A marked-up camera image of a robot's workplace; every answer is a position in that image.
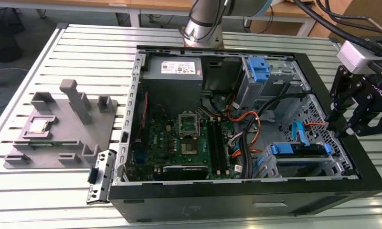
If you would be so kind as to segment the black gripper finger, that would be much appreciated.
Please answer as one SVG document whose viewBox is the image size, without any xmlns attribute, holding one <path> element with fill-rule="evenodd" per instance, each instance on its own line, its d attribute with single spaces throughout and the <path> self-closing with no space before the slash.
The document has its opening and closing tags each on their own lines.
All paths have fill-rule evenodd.
<svg viewBox="0 0 382 229">
<path fill-rule="evenodd" d="M 325 118 L 325 121 L 335 123 L 344 113 L 348 111 L 348 108 L 354 105 L 353 96 L 358 92 L 358 82 L 353 81 L 353 74 L 349 72 L 346 67 L 341 65 L 337 69 L 333 85 L 330 88 L 330 97 L 333 98 L 331 103 L 331 112 Z M 344 127 L 335 127 L 334 137 L 339 138 L 345 135 L 353 135 L 348 133 L 348 130 L 352 129 L 358 122 L 358 107 L 353 111 L 353 115 L 344 125 Z"/>
<path fill-rule="evenodd" d="M 382 135 L 382 98 L 374 95 L 358 95 L 353 98 L 357 103 L 353 116 L 346 123 L 349 135 Z"/>
</svg>

